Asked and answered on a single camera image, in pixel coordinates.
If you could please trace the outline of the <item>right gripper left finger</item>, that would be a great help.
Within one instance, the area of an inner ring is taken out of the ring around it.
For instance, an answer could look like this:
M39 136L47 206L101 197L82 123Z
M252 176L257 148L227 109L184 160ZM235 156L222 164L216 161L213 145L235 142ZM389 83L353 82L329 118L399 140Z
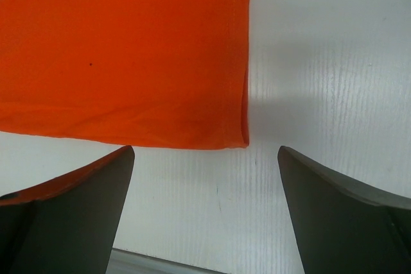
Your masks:
M1 273L105 273L134 168L131 146L1 197Z

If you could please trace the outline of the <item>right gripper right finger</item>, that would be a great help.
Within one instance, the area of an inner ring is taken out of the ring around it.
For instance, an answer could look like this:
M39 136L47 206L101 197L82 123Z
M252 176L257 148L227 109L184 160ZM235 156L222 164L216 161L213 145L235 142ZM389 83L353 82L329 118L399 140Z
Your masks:
M410 273L410 198L286 146L277 159L305 273Z

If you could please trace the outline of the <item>orange t shirt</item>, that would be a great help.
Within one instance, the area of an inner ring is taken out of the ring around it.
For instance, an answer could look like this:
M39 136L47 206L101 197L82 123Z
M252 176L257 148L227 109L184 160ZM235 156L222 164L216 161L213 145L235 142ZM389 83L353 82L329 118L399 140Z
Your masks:
M249 0L1 0L1 130L249 145Z

